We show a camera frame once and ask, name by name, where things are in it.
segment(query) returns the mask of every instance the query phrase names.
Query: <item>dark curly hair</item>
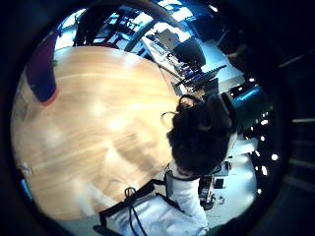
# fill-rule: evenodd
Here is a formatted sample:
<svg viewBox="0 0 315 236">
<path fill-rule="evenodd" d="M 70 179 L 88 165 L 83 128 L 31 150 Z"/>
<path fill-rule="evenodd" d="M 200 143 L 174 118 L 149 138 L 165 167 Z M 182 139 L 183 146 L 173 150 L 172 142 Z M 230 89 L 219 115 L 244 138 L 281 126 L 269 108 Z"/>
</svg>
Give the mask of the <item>dark curly hair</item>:
<svg viewBox="0 0 315 236">
<path fill-rule="evenodd" d="M 230 137 L 230 123 L 213 118 L 208 102 L 185 95 L 192 106 L 179 100 L 172 119 L 173 128 L 167 133 L 176 164 L 196 175 L 210 174 L 225 158 Z"/>
</svg>

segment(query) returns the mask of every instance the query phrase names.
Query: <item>wooden table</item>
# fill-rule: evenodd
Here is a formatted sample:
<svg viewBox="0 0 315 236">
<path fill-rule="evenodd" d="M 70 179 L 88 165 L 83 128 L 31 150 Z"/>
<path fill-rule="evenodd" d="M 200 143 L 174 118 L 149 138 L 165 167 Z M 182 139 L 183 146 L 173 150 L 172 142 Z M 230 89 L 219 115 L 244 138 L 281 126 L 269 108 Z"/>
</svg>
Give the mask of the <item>wooden table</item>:
<svg viewBox="0 0 315 236">
<path fill-rule="evenodd" d="M 178 97 L 153 62 L 124 51 L 56 51 L 59 93 L 41 106 L 21 82 L 12 117 L 16 163 L 33 200 L 54 219 L 76 219 L 122 201 L 171 160 L 160 114 Z"/>
</svg>

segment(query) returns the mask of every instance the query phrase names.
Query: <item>white lab coat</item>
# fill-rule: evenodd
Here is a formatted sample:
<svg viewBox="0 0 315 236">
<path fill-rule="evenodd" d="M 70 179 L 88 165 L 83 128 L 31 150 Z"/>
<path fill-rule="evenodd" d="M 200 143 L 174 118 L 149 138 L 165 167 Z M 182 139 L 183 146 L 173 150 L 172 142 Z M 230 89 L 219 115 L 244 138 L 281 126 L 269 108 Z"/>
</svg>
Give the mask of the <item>white lab coat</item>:
<svg viewBox="0 0 315 236">
<path fill-rule="evenodd" d="M 169 165 L 174 176 L 184 178 L 177 172 L 174 162 Z M 199 179 L 180 181 L 172 179 L 172 198 L 177 201 L 179 210 L 169 205 L 160 196 L 147 196 L 134 203 L 139 219 L 149 236 L 200 236 L 209 230 L 204 209 L 200 206 L 198 196 Z M 128 208 L 112 215 L 119 233 L 134 236 L 129 225 Z M 144 235 L 132 214 L 132 224 L 139 235 Z"/>
</svg>

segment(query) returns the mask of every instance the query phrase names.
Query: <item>cable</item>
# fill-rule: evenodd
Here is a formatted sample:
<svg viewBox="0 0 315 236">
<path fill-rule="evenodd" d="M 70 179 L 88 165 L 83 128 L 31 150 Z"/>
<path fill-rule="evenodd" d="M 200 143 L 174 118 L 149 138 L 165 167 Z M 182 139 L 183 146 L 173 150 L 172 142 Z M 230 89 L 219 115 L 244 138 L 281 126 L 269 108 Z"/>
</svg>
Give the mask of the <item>cable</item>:
<svg viewBox="0 0 315 236">
<path fill-rule="evenodd" d="M 128 187 L 127 189 L 125 189 L 125 197 L 126 197 L 126 202 L 128 204 L 128 208 L 129 208 L 129 225 L 131 227 L 131 230 L 132 232 L 134 233 L 135 236 L 139 236 L 139 234 L 136 232 L 136 230 L 134 229 L 134 226 L 132 225 L 132 211 L 134 212 L 135 214 L 135 217 L 138 221 L 138 224 L 140 226 L 140 229 L 141 231 L 143 232 L 143 234 L 145 236 L 148 236 L 148 234 L 146 233 L 144 227 L 142 226 L 141 224 L 141 221 L 139 219 L 139 216 L 135 210 L 135 208 L 132 206 L 133 202 L 135 201 L 133 198 L 132 198 L 132 195 L 136 193 L 136 189 L 133 188 L 133 187 Z"/>
</svg>

